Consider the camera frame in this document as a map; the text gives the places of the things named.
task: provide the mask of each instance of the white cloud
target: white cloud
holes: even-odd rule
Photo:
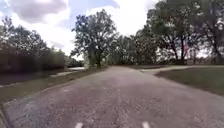
[[[4,17],[4,13],[0,11],[0,19]]]
[[[5,0],[20,19],[29,23],[60,21],[69,18],[68,0]]]
[[[75,38],[75,33],[72,33],[69,28],[60,26],[60,23],[68,20],[70,17],[68,0],[6,1],[8,6],[12,9],[11,18],[15,26],[22,25],[29,30],[36,30],[47,42],[49,47],[54,46],[60,48],[67,55],[70,55],[71,50],[74,48],[72,42]],[[27,5],[37,6],[34,10],[25,12],[26,9],[23,7]],[[52,7],[58,7],[59,9],[51,10]]]
[[[49,23],[30,24],[21,20],[16,13],[13,13],[11,18],[15,26],[22,25],[29,30],[36,30],[49,47],[61,48],[67,55],[70,55],[70,51],[74,48],[72,42],[75,33],[68,28]]]
[[[153,8],[158,0],[114,0],[119,8],[104,6],[87,10],[86,14],[94,14],[105,9],[112,15],[117,30],[124,35],[135,34],[143,28],[147,19],[148,9]]]

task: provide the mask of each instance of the grass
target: grass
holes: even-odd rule
[[[189,68],[164,71],[157,74],[160,77],[224,96],[223,75],[224,67]]]
[[[158,68],[164,68],[168,66],[167,65],[132,65],[127,67],[133,68],[133,69],[158,69]]]
[[[66,83],[68,81],[75,80],[75,79],[78,79],[83,76],[87,76],[96,72],[100,72],[105,69],[106,68],[88,69],[88,70],[74,72],[64,76],[40,78],[36,80],[19,83],[16,85],[6,86],[3,88],[0,88],[0,103],[8,102],[17,98],[22,98],[24,96],[42,91],[46,88],[49,88],[58,84]]]
[[[70,70],[59,69],[50,71],[40,71],[35,73],[0,74],[0,85],[10,85],[35,79],[43,79],[61,72],[70,72]]]

